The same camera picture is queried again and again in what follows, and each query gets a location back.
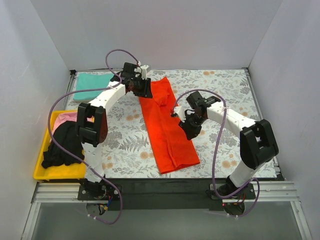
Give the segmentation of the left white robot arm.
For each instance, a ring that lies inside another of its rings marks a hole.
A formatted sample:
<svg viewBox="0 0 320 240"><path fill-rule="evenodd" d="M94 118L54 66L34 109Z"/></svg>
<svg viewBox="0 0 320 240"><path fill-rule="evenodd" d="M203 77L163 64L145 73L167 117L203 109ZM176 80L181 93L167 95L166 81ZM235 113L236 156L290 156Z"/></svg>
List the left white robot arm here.
<svg viewBox="0 0 320 240"><path fill-rule="evenodd" d="M95 200L105 198L108 193L108 184L101 179L105 175L102 167L102 143L108 135L107 113L128 92L151 99L151 79L147 77L150 70L149 65L126 62L122 70L112 76L107 90L88 103L78 106L76 133L84 151L84 160L88 164L82 185Z"/></svg>

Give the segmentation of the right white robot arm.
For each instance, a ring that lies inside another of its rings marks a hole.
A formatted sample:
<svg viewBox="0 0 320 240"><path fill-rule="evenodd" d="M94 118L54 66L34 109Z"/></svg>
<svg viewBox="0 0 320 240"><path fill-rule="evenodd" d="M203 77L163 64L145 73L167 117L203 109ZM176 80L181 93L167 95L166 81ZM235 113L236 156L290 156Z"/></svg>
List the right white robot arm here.
<svg viewBox="0 0 320 240"><path fill-rule="evenodd" d="M196 138L206 120L220 124L216 145L224 129L232 132L239 139L241 161L236 169L226 178L225 184L216 186L212 180L214 194L220 199L237 199L245 192L245 187L254 179L256 172L279 153L279 147L271 126L266 119L254 120L227 107L225 99L217 93L205 98L202 89L185 92L189 109L175 103L171 110L172 117L178 117L179 127L187 140Z"/></svg>

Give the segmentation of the orange t shirt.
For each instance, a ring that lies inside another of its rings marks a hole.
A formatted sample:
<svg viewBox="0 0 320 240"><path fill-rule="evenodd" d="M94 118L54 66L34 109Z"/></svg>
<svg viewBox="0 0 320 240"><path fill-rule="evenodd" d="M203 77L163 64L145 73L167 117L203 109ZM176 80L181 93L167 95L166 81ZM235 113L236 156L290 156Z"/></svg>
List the orange t shirt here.
<svg viewBox="0 0 320 240"><path fill-rule="evenodd" d="M167 77L151 83L152 98L139 99L153 156L161 174L198 165L200 159L192 141L179 127L179 118L171 117L176 102Z"/></svg>

